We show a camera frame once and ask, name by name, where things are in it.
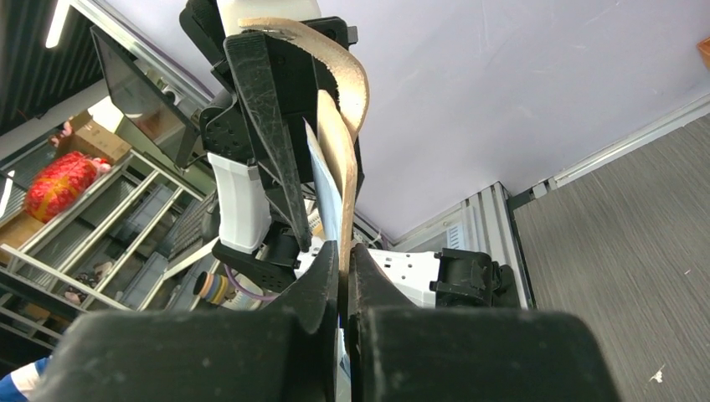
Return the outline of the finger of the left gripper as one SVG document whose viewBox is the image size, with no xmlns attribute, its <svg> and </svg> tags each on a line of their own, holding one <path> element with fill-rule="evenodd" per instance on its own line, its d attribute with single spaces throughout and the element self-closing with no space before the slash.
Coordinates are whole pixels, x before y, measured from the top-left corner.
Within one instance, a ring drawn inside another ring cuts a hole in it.
<svg viewBox="0 0 710 402">
<path fill-rule="evenodd" d="M 299 170 L 310 162 L 304 136 L 291 134 L 288 119 L 315 116 L 313 58 L 294 44 L 256 31 L 228 36 L 224 52 L 265 196 L 291 227 L 298 249 L 306 251 L 311 230 Z"/>
</svg>

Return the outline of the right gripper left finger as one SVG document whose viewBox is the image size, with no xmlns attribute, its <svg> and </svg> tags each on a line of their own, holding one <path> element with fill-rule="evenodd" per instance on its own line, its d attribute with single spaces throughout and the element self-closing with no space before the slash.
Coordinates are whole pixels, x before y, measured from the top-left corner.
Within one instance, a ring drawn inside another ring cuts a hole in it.
<svg viewBox="0 0 710 402">
<path fill-rule="evenodd" d="M 333 401 L 338 247 L 257 311 L 103 311 L 54 350 L 36 401 Z"/>
</svg>

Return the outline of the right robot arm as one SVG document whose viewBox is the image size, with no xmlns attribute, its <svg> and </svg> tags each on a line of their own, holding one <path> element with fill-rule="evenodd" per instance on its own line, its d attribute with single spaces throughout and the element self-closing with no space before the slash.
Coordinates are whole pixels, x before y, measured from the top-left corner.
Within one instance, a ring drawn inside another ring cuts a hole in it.
<svg viewBox="0 0 710 402">
<path fill-rule="evenodd" d="M 577 317 L 517 304 L 480 252 L 280 246 L 254 311 L 101 312 L 78 319 L 37 401 L 616 401 Z"/>
</svg>

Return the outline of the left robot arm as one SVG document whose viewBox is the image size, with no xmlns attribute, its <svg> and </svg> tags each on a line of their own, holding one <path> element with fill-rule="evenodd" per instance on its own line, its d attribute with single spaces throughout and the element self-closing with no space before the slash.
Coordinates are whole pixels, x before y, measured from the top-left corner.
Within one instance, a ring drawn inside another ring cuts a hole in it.
<svg viewBox="0 0 710 402">
<path fill-rule="evenodd" d="M 190 1 L 183 32 L 223 89 L 199 117 L 219 201 L 214 256 L 228 273 L 282 291 L 311 247 L 303 186 L 318 183 L 322 219 L 347 258 L 363 173 L 358 134 L 367 73 L 357 30 L 315 1 Z"/>
</svg>

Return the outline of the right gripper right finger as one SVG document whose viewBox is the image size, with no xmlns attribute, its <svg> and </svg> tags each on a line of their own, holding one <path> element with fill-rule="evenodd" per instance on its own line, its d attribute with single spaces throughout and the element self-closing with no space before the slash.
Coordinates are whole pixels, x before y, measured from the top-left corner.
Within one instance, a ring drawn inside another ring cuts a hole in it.
<svg viewBox="0 0 710 402">
<path fill-rule="evenodd" d="M 481 252 L 430 255 L 432 307 L 389 279 L 390 264 L 350 254 L 347 348 L 354 401 L 617 401 L 584 322 L 509 305 L 511 269 Z"/>
</svg>

